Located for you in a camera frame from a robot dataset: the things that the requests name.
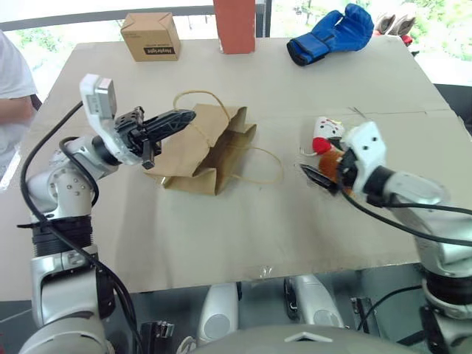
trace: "brown paper bag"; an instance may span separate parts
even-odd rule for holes
[[[228,183],[240,157],[256,132],[246,124],[246,107],[198,104],[196,117],[184,130],[172,135],[145,173],[164,180],[164,188],[217,195]]]

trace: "person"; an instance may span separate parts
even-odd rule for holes
[[[27,62],[0,30],[0,179],[35,116],[36,93]]]

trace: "white shirt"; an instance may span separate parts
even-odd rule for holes
[[[26,97],[36,92],[30,68],[23,55],[0,30],[0,99]],[[28,124],[0,125],[0,178],[27,130]]]

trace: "blue boxing glove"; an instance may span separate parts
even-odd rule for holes
[[[355,4],[348,4],[343,16],[331,11],[311,32],[287,43],[293,61],[304,66],[318,61],[329,52],[360,50],[372,37],[374,24],[369,13]]]

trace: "floor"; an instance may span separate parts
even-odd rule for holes
[[[354,327],[350,298],[368,296],[372,302],[397,288],[420,283],[418,265],[397,265],[372,268],[363,271],[317,274],[338,305],[344,323]],[[173,323],[175,327],[167,349],[160,353],[175,353],[180,341],[186,336],[195,336],[201,307],[208,287],[173,289],[134,294],[133,300],[140,323],[158,319]],[[285,314],[283,279],[261,282],[243,282],[240,301],[240,328],[283,325],[293,323]],[[418,308],[424,303],[422,291],[398,294],[387,300],[377,311],[381,336],[397,341],[421,329]],[[9,316],[30,308],[29,302],[0,302],[0,353],[17,353],[21,345],[35,331],[31,311],[8,321]],[[108,338],[119,344],[119,353],[126,353],[128,331],[120,309],[105,320]],[[419,353],[428,353],[424,344],[414,347]]]

